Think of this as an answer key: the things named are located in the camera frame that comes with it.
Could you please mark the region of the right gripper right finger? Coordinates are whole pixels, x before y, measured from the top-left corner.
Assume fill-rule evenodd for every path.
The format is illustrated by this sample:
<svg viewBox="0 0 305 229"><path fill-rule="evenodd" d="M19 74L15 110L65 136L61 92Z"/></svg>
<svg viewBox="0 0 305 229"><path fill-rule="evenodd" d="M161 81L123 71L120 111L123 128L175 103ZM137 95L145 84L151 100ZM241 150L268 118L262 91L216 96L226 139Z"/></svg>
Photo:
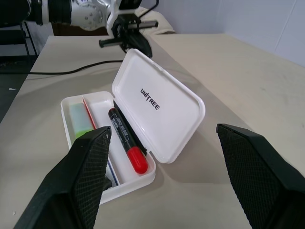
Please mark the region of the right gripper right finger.
<svg viewBox="0 0 305 229"><path fill-rule="evenodd" d="M262 135L228 124L216 132L252 229L305 229L305 177Z"/></svg>

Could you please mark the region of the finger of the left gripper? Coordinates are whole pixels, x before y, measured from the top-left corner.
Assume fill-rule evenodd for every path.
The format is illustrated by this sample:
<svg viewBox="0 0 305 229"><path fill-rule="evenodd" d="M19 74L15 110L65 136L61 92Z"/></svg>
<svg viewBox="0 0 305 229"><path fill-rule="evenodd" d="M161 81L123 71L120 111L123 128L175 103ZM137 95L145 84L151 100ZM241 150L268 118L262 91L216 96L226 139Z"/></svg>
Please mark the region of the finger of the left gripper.
<svg viewBox="0 0 305 229"><path fill-rule="evenodd" d="M121 40L122 43L120 44L120 47L125 53L127 53L129 49L137 49L135 34L122 35Z"/></svg>
<svg viewBox="0 0 305 229"><path fill-rule="evenodd" d="M145 54L147 57L152 57L152 49L151 46L148 42L148 40L141 34L141 33L136 33L134 35L134 46L136 49L141 51L143 54Z"/></svg>

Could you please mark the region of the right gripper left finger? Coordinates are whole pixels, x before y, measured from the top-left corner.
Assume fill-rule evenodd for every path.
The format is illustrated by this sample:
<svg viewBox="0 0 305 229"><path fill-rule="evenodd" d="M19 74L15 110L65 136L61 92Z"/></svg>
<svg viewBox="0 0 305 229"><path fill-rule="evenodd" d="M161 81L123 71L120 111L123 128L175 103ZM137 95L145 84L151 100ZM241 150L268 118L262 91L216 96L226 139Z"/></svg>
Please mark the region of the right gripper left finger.
<svg viewBox="0 0 305 229"><path fill-rule="evenodd" d="M13 229L93 229L111 135L105 126L77 138L45 176Z"/></svg>

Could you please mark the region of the white Unitree pencil case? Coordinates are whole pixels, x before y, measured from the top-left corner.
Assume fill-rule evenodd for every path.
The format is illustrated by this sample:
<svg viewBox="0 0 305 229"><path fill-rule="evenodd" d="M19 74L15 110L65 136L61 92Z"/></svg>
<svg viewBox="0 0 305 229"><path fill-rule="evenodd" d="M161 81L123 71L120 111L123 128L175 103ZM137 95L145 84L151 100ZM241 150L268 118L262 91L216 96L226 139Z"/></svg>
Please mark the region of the white Unitree pencil case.
<svg viewBox="0 0 305 229"><path fill-rule="evenodd" d="M99 127L112 126L108 111L119 106L130 126L147 149L148 169L133 169L116 132L112 133L109 159L120 184L102 193L101 204L140 189L155 179L156 163L176 160L205 116L205 104L188 87L153 60L131 49L114 80L112 90L67 97L61 102L61 115L68 145L76 140L69 106L87 104Z"/></svg>

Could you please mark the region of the red-capped black marker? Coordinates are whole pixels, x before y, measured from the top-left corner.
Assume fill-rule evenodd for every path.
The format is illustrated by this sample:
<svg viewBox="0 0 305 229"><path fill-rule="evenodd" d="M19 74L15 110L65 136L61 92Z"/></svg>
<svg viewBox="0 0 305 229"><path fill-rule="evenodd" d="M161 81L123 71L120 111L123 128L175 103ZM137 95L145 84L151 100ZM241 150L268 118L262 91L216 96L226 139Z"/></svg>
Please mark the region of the red-capped black marker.
<svg viewBox="0 0 305 229"><path fill-rule="evenodd" d="M148 169L146 157L136 143L119 110L115 107L111 108L108 111L108 116L133 169L138 174L144 174Z"/></svg>

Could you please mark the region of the beige cushion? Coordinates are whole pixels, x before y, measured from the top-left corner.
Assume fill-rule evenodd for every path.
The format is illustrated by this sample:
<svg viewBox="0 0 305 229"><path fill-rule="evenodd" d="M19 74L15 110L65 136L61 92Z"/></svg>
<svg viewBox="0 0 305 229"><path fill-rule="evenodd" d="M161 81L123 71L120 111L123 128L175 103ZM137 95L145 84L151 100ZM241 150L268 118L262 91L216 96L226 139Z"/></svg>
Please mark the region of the beige cushion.
<svg viewBox="0 0 305 229"><path fill-rule="evenodd" d="M143 29L140 32L145 36L150 35L162 35L162 34L176 34L171 24L166 20L166 18L156 11L151 11L141 18L141 21L158 21L158 27Z"/></svg>

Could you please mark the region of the brown board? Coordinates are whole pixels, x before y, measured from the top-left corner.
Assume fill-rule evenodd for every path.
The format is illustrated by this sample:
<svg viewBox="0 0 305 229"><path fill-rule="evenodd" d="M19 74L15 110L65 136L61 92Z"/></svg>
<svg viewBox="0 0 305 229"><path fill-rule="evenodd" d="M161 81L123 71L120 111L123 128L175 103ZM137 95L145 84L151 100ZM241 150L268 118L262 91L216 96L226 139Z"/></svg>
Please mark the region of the brown board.
<svg viewBox="0 0 305 229"><path fill-rule="evenodd" d="M105 28L98 28L94 31L85 31L80 27L70 26L59 23L52 23L54 36L107 36Z"/></svg>

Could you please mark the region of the pale green eraser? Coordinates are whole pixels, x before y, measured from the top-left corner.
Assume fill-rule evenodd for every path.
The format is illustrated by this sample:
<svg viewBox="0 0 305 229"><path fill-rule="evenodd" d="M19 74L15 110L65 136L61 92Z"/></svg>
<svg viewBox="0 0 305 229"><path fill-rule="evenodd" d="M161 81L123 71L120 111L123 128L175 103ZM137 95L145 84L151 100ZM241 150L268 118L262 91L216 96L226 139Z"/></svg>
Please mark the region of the pale green eraser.
<svg viewBox="0 0 305 229"><path fill-rule="evenodd" d="M75 138L94 129L84 103L70 105L69 113Z"/></svg>

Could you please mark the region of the red and blue divider strip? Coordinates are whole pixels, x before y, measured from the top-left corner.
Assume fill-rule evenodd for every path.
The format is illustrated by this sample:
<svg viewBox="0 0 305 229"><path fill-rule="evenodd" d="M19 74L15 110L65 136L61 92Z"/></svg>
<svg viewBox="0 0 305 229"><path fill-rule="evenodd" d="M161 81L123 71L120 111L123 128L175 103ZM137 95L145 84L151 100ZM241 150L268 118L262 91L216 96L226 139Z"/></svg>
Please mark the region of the red and blue divider strip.
<svg viewBox="0 0 305 229"><path fill-rule="evenodd" d="M90 118L92 127L93 127L94 129L97 129L98 126L97 126L96 123L95 123L94 117L93 117L93 115L91 114L91 110L90 110L90 108L89 108L89 106L88 106L88 104L87 104L87 101L86 101L86 99L85 99L84 96L82 97L82 101L83 101L83 103L84 103L84 105L85 105L85 107L86 107L86 111L87 111L88 116L89 116L89 118ZM116 186L118 186L118 185L120 184L120 182L119 182L119 180L118 180L118 178L117 178L117 175L116 175L116 173L115 173L114 170L113 170L112 163L111 163L110 159L108 159L108 162L107 162L106 176L107 176L107 178L112 182L112 186L113 186L113 187L116 187Z"/></svg>

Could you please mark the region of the black padded bar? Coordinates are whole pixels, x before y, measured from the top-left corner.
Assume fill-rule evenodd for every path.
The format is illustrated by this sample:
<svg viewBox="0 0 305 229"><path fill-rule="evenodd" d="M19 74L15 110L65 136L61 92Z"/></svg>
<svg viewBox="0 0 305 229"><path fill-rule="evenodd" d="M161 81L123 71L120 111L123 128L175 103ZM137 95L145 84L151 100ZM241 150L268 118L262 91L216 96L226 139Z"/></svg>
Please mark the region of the black padded bar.
<svg viewBox="0 0 305 229"><path fill-rule="evenodd" d="M21 30L1 30L0 45L25 44L25 33Z"/></svg>

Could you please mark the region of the black metal frame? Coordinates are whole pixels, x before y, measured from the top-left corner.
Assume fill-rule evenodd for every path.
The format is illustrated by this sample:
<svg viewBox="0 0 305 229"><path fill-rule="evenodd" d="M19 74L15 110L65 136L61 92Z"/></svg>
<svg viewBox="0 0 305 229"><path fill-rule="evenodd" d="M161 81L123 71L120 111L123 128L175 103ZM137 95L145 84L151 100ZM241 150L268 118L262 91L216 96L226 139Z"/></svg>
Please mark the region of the black metal frame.
<svg viewBox="0 0 305 229"><path fill-rule="evenodd" d="M36 47L33 42L33 38L31 36L30 30L29 30L29 27L28 27L28 24L26 23L26 21L20 23L20 30L22 32L22 36L24 39L24 45L25 45L27 56L30 57L30 50L29 50L28 42L27 42L27 40L29 40L31 43L32 49L34 51L34 56L35 56L35 58L38 58L38 53L37 53Z"/></svg>

